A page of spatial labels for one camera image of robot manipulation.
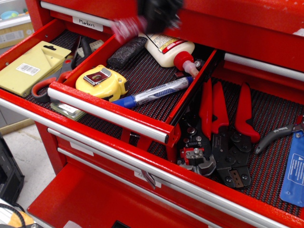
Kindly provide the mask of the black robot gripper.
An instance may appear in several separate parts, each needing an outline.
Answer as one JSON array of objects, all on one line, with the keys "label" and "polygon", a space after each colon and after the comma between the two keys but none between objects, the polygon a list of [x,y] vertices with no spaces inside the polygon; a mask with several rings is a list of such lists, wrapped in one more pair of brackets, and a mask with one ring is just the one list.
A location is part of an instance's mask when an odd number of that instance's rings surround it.
[{"label": "black robot gripper", "polygon": [[165,29],[179,29],[181,20],[177,15],[182,8],[182,0],[139,0],[137,10],[141,32],[145,34],[162,33]]}]

